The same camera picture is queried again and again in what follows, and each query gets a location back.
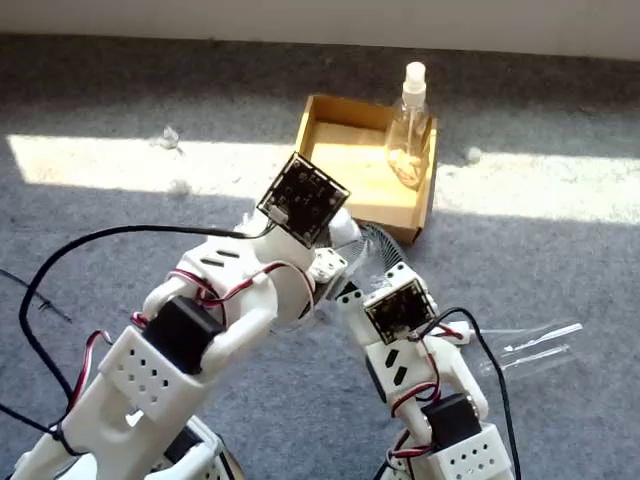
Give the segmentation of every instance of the black wire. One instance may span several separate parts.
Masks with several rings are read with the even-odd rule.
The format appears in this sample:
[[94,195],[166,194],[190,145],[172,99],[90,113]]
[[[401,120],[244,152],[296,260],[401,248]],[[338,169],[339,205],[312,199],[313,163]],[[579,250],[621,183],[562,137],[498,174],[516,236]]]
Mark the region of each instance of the black wire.
[[29,425],[36,430],[41,431],[42,433],[51,433],[47,427],[42,425],[41,423],[36,422],[35,420],[30,419],[22,415],[21,413],[16,412],[14,409],[7,407],[6,405],[0,403],[0,411],[6,413],[10,417],[18,420],[19,422],[24,423],[25,425]]
[[35,350],[38,356],[42,359],[44,364],[47,366],[49,371],[56,378],[62,390],[64,391],[67,400],[71,400],[73,395],[73,389],[71,385],[64,377],[63,373],[60,371],[56,363],[49,356],[47,351],[44,349],[42,344],[33,334],[31,330],[31,326],[29,325],[29,319],[27,314],[29,312],[29,306],[31,305],[31,301],[36,294],[36,290],[42,280],[44,279],[47,272],[55,265],[55,263],[60,260],[64,255],[69,253],[70,251],[86,244],[92,242],[93,240],[98,240],[99,238],[109,237],[111,235],[119,235],[122,233],[133,233],[133,232],[173,232],[173,233],[188,233],[194,235],[210,235],[215,237],[230,237],[236,239],[255,239],[260,238],[270,232],[275,225],[268,224],[267,227],[260,232],[258,235],[248,235],[246,233],[241,232],[233,232],[229,230],[223,230],[219,228],[202,228],[202,227],[181,227],[181,226],[173,226],[173,225],[124,225],[120,227],[112,227],[104,230],[99,230],[97,232],[90,233],[88,235],[84,235],[79,237],[69,243],[67,243],[62,248],[58,249],[53,255],[51,255],[38,269],[33,280],[27,287],[27,292],[24,294],[22,298],[22,303],[20,305],[20,312],[18,314],[20,319],[20,327],[22,328],[22,332],[26,337],[31,348]]
[[448,316],[453,315],[454,313],[461,313],[465,317],[467,317],[467,319],[471,323],[471,326],[473,327],[473,330],[476,332],[476,337],[478,337],[478,342],[480,342],[480,346],[482,347],[482,349],[484,350],[484,353],[489,358],[489,361],[493,365],[493,368],[495,369],[496,374],[498,375],[498,382],[500,383],[500,393],[502,394],[502,404],[504,405],[504,417],[507,423],[507,433],[509,435],[509,446],[511,447],[511,456],[513,458],[513,468],[516,476],[515,480],[521,480],[522,472],[520,471],[520,455],[518,455],[518,445],[516,443],[516,434],[513,429],[513,419],[511,418],[511,405],[509,404],[509,393],[507,392],[507,382],[504,379],[504,374],[502,373],[502,368],[500,368],[500,364],[498,363],[498,360],[496,360],[496,357],[493,355],[493,352],[489,348],[489,345],[487,345],[487,342],[485,342],[484,337],[480,332],[480,327],[478,326],[478,322],[476,322],[476,319],[473,317],[471,312],[469,312],[469,310],[467,310],[466,308],[462,308],[462,307],[450,308],[445,312],[443,312],[441,315],[438,315],[434,320],[430,321],[427,324],[427,327],[424,330],[422,330],[422,332],[420,332],[420,334],[417,337],[411,338],[410,340],[414,342],[422,340],[431,330],[437,327],[440,322],[442,322]]
[[[14,282],[22,285],[25,288],[29,288],[29,283],[27,283],[25,280],[21,279],[17,275],[14,275],[13,273],[9,272],[8,270],[5,270],[4,268],[0,268],[0,275],[2,275],[5,278],[8,278],[9,280],[13,280]],[[55,313],[60,318],[62,318],[65,322],[73,323],[73,319],[69,315],[67,315],[58,307],[56,307],[51,300],[49,300],[47,297],[42,295],[40,292],[36,291],[34,293],[34,297],[37,297],[40,301],[42,301],[42,305],[38,307],[38,310],[51,310],[53,313]]]

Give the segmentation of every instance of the clear plastic bottle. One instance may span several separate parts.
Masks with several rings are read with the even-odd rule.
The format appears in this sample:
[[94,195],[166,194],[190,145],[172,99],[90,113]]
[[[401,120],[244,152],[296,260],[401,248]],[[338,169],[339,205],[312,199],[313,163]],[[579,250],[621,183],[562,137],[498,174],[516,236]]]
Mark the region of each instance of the clear plastic bottle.
[[425,71],[420,62],[407,65],[402,97],[394,106],[385,140],[387,163],[402,184],[413,190],[419,188],[429,161],[424,152],[429,119]]

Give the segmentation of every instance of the cardboard box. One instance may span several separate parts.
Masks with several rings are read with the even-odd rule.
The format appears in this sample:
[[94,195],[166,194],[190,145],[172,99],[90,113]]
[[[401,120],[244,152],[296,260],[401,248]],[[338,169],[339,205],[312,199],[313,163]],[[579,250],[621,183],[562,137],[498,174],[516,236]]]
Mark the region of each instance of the cardboard box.
[[377,223],[399,242],[411,244],[433,204],[437,122],[431,117],[427,125],[429,163],[415,191],[400,183],[385,159],[385,130],[392,114],[391,107],[311,95],[296,149],[351,191],[346,206],[355,219]]

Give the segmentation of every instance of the spray nozzle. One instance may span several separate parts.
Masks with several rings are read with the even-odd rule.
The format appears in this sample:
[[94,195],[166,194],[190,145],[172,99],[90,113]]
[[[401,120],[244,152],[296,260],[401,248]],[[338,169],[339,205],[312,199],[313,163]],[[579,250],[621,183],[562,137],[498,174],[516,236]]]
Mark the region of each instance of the spray nozzle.
[[427,92],[425,73],[426,68],[421,62],[411,62],[407,65],[406,76],[402,85],[402,99],[407,105],[417,107],[424,103]]

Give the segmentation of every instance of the clear plastic tube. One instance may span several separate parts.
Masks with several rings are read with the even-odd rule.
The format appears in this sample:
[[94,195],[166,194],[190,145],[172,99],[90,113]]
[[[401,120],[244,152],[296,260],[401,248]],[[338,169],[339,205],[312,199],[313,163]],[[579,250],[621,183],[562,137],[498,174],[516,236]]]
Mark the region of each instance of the clear plastic tube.
[[[575,360],[576,333],[581,323],[553,323],[526,330],[486,330],[502,371],[510,379],[525,378]],[[481,375],[493,375],[493,366],[483,360]]]

